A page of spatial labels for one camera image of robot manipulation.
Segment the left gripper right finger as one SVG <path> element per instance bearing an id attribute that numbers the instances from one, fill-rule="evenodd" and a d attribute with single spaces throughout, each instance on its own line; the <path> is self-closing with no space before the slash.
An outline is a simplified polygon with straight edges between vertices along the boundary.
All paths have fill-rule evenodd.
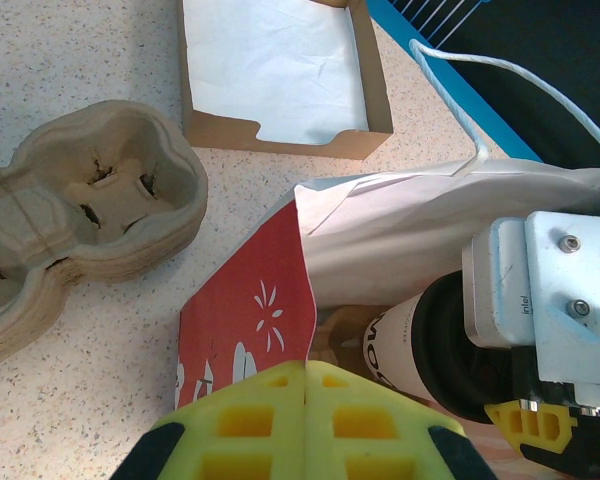
<path id="1" fill-rule="evenodd" d="M 307 479 L 494 479 L 456 420 L 334 365 L 306 364 Z"/>

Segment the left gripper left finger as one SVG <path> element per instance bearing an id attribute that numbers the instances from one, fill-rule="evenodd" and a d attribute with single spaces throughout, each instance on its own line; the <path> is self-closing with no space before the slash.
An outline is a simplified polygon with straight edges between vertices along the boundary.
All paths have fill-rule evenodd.
<path id="1" fill-rule="evenodd" d="M 303 479 L 303 361 L 288 361 L 158 420 L 113 479 Z"/>

